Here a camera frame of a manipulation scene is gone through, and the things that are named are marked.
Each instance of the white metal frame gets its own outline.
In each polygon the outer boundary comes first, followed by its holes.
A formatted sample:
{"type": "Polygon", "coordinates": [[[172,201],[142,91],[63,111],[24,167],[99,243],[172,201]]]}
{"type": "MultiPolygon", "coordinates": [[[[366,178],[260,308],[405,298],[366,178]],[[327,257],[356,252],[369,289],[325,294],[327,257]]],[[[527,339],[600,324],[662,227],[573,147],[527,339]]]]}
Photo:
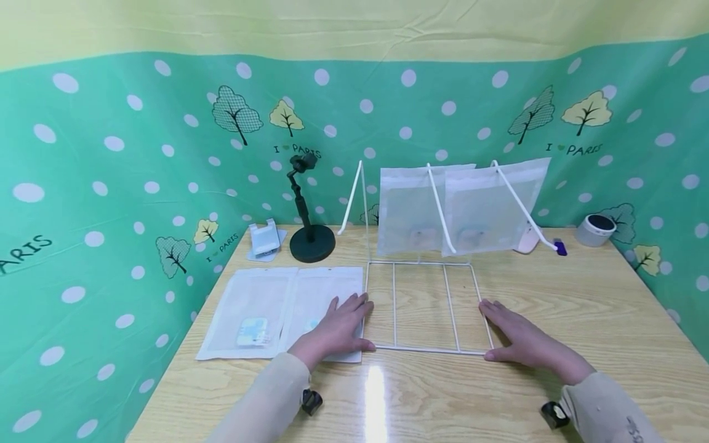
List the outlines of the white metal frame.
{"type": "MultiPolygon", "coordinates": [[[[491,167],[494,167],[496,169],[496,172],[500,174],[500,177],[502,180],[505,182],[505,185],[507,188],[510,190],[512,193],[512,196],[515,198],[515,201],[517,204],[520,206],[520,209],[522,212],[525,214],[525,217],[527,218],[527,221],[531,224],[532,229],[535,231],[535,233],[539,236],[539,239],[542,243],[544,243],[546,246],[552,248],[554,251],[557,250],[557,246],[549,242],[544,235],[542,234],[542,231],[539,229],[535,221],[532,219],[532,216],[529,214],[527,211],[527,208],[525,208],[524,204],[520,200],[519,196],[513,189],[512,185],[510,185],[510,182],[507,180],[505,177],[505,174],[502,172],[500,169],[500,165],[497,163],[497,160],[493,160],[492,164],[490,165],[491,167]]],[[[435,197],[436,201],[436,207],[438,209],[438,215],[441,220],[441,224],[443,226],[443,235],[445,237],[446,243],[448,244],[448,247],[450,250],[455,254],[456,250],[455,247],[453,247],[452,241],[450,239],[450,234],[448,233],[448,227],[445,222],[445,217],[443,215],[443,208],[440,203],[440,198],[438,196],[438,191],[435,186],[435,182],[433,179],[433,173],[431,170],[431,163],[427,163],[426,167],[428,168],[428,178],[431,183],[431,187],[433,189],[433,196],[435,197]]],[[[352,210],[352,200],[355,198],[355,191],[357,190],[357,179],[359,179],[362,183],[362,200],[364,203],[364,225],[365,225],[365,230],[367,234],[367,272],[365,274],[364,278],[364,290],[367,291],[369,288],[369,267],[373,264],[390,264],[391,265],[391,294],[392,294],[392,305],[393,305],[393,345],[392,344],[376,344],[376,347],[378,349],[391,349],[394,351],[409,351],[409,352],[433,352],[433,353],[438,353],[438,354],[458,354],[458,355],[485,355],[486,350],[481,350],[481,349],[475,349],[475,350],[465,350],[460,348],[460,342],[458,340],[458,329],[456,328],[455,325],[455,314],[453,313],[453,303],[451,300],[450,296],[450,285],[448,283],[448,273],[446,270],[446,267],[468,267],[470,268],[470,273],[473,279],[473,284],[475,286],[475,294],[477,295],[478,302],[482,302],[482,297],[480,295],[480,288],[478,287],[478,280],[475,277],[475,269],[473,268],[473,265],[471,263],[470,258],[466,263],[459,263],[459,262],[422,262],[421,257],[419,255],[418,260],[416,262],[402,262],[402,261],[395,261],[395,260],[373,260],[372,259],[372,247],[370,245],[370,238],[369,238],[369,208],[367,207],[367,186],[364,182],[364,164],[362,163],[362,160],[359,161],[359,164],[357,165],[357,172],[354,175],[354,182],[352,183],[352,190],[350,191],[350,199],[347,201],[347,209],[345,210],[345,219],[342,221],[342,226],[337,232],[337,235],[341,235],[346,227],[347,227],[347,221],[350,219],[350,211],[352,210]],[[396,334],[396,265],[414,265],[414,266],[434,266],[434,267],[441,267],[443,270],[443,278],[445,280],[445,289],[446,289],[446,295],[448,299],[448,309],[450,311],[450,320],[453,326],[453,335],[455,337],[455,348],[456,349],[446,349],[446,348],[435,348],[435,347],[409,347],[409,346],[399,346],[398,341],[397,341],[397,334],[396,334]]],[[[490,349],[494,348],[495,345],[492,341],[492,334],[490,333],[490,325],[488,324],[487,318],[482,315],[483,323],[485,324],[485,331],[487,332],[487,337],[488,341],[490,344],[490,349]]]]}

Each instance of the frosted plastic bag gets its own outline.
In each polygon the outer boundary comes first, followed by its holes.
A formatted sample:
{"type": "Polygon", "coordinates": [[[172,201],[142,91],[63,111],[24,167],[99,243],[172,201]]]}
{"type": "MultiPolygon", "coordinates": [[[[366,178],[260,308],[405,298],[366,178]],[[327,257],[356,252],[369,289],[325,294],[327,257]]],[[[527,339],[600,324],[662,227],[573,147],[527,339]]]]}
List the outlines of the frosted plastic bag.
{"type": "MultiPolygon", "coordinates": [[[[287,308],[281,335],[281,352],[287,351],[301,335],[315,329],[325,317],[334,297],[340,297],[340,303],[344,303],[353,293],[362,293],[362,277],[361,267],[301,269],[293,284],[287,308]]],[[[354,335],[361,338],[363,333],[364,328],[360,325],[354,335]]],[[[362,353],[333,355],[327,361],[359,363],[362,361],[362,353]]]]}
{"type": "MultiPolygon", "coordinates": [[[[550,158],[501,165],[530,213],[547,176],[550,158]]],[[[513,249],[520,243],[527,219],[494,167],[446,171],[445,220],[453,254],[444,242],[443,257],[513,249]]]]}
{"type": "Polygon", "coordinates": [[[243,269],[227,283],[198,360],[271,359],[298,268],[243,269]]]}
{"type": "MultiPolygon", "coordinates": [[[[446,171],[463,174],[474,169],[475,164],[431,168],[441,205],[445,201],[446,171]]],[[[428,168],[382,168],[376,253],[440,251],[442,239],[443,226],[428,168]]]]}

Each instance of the sleeve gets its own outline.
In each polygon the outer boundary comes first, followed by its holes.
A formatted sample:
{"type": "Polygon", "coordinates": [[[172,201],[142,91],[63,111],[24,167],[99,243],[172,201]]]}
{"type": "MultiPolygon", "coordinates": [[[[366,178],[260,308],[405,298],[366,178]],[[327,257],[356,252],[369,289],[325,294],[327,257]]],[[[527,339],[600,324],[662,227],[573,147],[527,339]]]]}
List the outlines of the sleeve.
{"type": "Polygon", "coordinates": [[[623,388],[601,372],[564,386],[561,407],[584,443],[664,442],[623,388]]]}
{"type": "Polygon", "coordinates": [[[296,417],[309,385],[310,371],[298,357],[277,355],[206,443],[275,442],[296,417]]]}

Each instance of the hand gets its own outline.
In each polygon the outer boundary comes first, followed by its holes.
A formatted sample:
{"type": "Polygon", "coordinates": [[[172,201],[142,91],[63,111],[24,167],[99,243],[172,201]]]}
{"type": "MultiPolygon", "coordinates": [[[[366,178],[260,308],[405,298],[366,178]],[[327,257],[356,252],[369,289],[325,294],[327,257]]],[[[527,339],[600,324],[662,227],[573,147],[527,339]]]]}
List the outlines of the hand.
{"type": "Polygon", "coordinates": [[[554,372],[564,384],[576,385],[596,370],[570,347],[551,338],[499,301],[483,300],[480,312],[509,339],[510,345],[485,354],[487,361],[514,361],[554,372]]]}
{"type": "Polygon", "coordinates": [[[318,326],[300,337],[288,352],[313,372],[318,363],[330,355],[374,351],[374,343],[355,337],[362,319],[374,309],[374,303],[368,299],[366,292],[361,296],[354,293],[338,308],[339,298],[335,297],[318,326]]]}

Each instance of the cartoon tree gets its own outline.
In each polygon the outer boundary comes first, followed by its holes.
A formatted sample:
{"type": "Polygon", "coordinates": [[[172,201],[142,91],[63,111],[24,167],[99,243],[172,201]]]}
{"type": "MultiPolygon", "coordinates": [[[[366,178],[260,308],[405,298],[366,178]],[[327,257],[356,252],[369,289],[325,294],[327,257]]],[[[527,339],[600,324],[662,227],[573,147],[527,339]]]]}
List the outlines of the cartoon tree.
{"type": "Polygon", "coordinates": [[[197,231],[194,233],[194,244],[204,243],[207,239],[214,243],[214,233],[217,232],[219,225],[212,220],[200,220],[197,223],[197,231]]]}
{"type": "Polygon", "coordinates": [[[525,110],[515,118],[515,121],[512,122],[507,132],[511,135],[522,134],[520,140],[517,142],[518,145],[522,144],[527,131],[541,128],[552,121],[554,116],[554,105],[552,105],[553,98],[554,92],[552,91],[552,87],[547,86],[532,104],[525,108],[525,110]]]}
{"type": "Polygon", "coordinates": [[[596,91],[590,96],[574,104],[564,111],[562,120],[572,125],[579,125],[578,137],[584,126],[602,126],[610,121],[613,112],[608,109],[608,99],[602,91],[596,91]]]}
{"type": "Polygon", "coordinates": [[[632,251],[637,260],[633,270],[637,271],[642,268],[648,274],[656,276],[660,271],[660,246],[638,245],[632,248],[632,251]]]}
{"type": "Polygon", "coordinates": [[[177,270],[182,270],[187,274],[187,269],[182,266],[189,248],[191,247],[187,240],[177,240],[173,237],[158,237],[155,240],[155,246],[160,254],[160,264],[162,271],[168,279],[171,279],[177,273],[177,270]]]}
{"type": "Polygon", "coordinates": [[[291,137],[293,137],[293,129],[301,130],[305,128],[303,121],[296,115],[293,108],[288,106],[288,103],[283,100],[278,102],[274,110],[271,111],[269,118],[272,125],[288,128],[291,137]]]}
{"type": "Polygon", "coordinates": [[[630,245],[632,239],[635,238],[635,208],[630,203],[623,203],[619,206],[613,206],[599,212],[599,214],[610,218],[615,222],[615,232],[613,239],[615,241],[630,245]]]}
{"type": "Polygon", "coordinates": [[[222,129],[239,133],[244,146],[249,145],[244,134],[258,131],[264,125],[259,113],[246,104],[244,97],[234,94],[229,86],[219,87],[219,96],[214,102],[212,116],[214,116],[214,123],[222,129]]]}

